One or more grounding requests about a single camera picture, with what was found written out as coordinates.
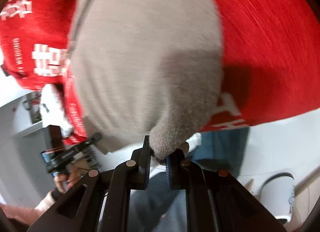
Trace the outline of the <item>person's left hand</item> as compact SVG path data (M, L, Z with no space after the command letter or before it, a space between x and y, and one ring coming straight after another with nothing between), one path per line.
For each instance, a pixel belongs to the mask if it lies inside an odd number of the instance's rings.
M67 174L58 173L54 177L54 183L58 191L64 194L72 186L74 186L82 176L89 172L88 168L79 167L77 164L70 164Z

